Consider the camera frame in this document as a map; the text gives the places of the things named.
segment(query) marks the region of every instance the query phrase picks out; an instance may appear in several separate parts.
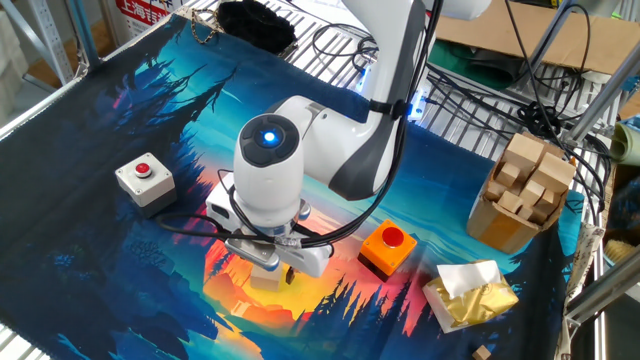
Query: gold packaging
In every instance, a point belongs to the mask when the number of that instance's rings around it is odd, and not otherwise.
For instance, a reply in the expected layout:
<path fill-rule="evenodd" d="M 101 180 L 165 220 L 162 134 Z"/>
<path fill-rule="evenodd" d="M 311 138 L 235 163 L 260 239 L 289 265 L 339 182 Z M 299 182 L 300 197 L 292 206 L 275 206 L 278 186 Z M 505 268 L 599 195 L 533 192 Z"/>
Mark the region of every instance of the gold packaging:
<path fill-rule="evenodd" d="M 461 325 L 466 327 L 491 320 L 518 302 L 518 297 L 511 290 L 504 276 L 501 275 L 501 279 L 502 282 L 499 284 L 486 284 L 454 299 L 449 298 L 441 277 L 429 282 L 427 287 L 435 286 L 444 306 L 454 319 L 451 328 Z"/>

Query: white button box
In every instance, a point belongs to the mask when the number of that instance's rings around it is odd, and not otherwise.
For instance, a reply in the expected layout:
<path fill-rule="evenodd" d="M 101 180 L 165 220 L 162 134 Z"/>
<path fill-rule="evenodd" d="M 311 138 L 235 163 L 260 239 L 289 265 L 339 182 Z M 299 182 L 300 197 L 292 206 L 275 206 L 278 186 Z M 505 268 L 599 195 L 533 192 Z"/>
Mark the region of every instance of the white button box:
<path fill-rule="evenodd" d="M 116 177 L 145 217 L 155 215 L 177 199 L 173 175 L 151 153 L 116 170 Z"/>

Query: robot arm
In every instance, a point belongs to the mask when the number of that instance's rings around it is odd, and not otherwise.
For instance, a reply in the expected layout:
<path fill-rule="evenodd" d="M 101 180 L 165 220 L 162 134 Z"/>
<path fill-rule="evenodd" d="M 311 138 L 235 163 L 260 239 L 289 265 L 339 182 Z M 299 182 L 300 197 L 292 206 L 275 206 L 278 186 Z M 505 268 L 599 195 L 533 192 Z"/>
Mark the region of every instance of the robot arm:
<path fill-rule="evenodd" d="M 430 8 L 432 0 L 423 1 Z M 445 4 L 471 4 L 450 7 L 449 12 L 454 14 L 458 9 L 460 16 L 470 17 L 482 7 L 478 3 L 489 2 L 456 0 Z M 379 48 L 375 70 L 369 77 L 372 102 L 395 104 L 406 99 L 420 52 L 425 4 L 412 0 L 344 3 L 369 29 Z M 312 100 L 300 96 L 287 99 L 274 113 L 252 119 L 241 130 L 234 174 L 227 177 L 235 182 L 235 202 L 258 231 L 273 237 L 301 237 L 293 227 L 300 215 L 304 175 L 347 200 L 374 195 L 389 174 L 398 123 L 391 114 L 370 111 L 362 124 Z M 231 230 L 243 228 L 220 189 L 214 189 L 207 199 L 207 212 Z M 331 252 L 329 245 L 310 249 L 274 246 L 269 252 L 263 245 L 252 249 L 249 243 L 227 240 L 226 245 L 265 268 L 277 264 L 279 258 L 312 276 L 322 274 Z"/>

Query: blue light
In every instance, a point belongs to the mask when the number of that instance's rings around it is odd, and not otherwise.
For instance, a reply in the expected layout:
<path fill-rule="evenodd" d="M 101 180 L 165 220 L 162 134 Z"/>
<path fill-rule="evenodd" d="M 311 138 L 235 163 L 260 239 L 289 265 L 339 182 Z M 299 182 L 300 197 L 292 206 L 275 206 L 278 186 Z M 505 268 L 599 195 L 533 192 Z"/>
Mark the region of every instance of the blue light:
<path fill-rule="evenodd" d="M 278 130 L 266 130 L 266 131 L 261 131 L 262 134 L 262 146 L 265 146 L 267 148 L 272 148 L 272 147 L 276 147 L 278 145 L 280 145 L 280 142 L 282 141 L 281 137 L 282 135 L 279 133 Z"/>
<path fill-rule="evenodd" d="M 264 141 L 270 143 L 270 142 L 273 142 L 275 139 L 276 139 L 276 134 L 274 134 L 272 131 L 268 131 L 264 133 Z"/>

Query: orange block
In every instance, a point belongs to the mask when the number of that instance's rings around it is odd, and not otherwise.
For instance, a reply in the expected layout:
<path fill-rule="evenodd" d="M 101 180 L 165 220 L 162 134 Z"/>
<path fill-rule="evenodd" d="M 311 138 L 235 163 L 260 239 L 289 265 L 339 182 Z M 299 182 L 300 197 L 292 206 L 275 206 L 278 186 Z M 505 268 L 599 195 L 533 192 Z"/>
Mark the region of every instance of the orange block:
<path fill-rule="evenodd" d="M 416 247 L 417 241 L 391 220 L 385 220 L 362 243 L 358 260 L 387 281 Z"/>

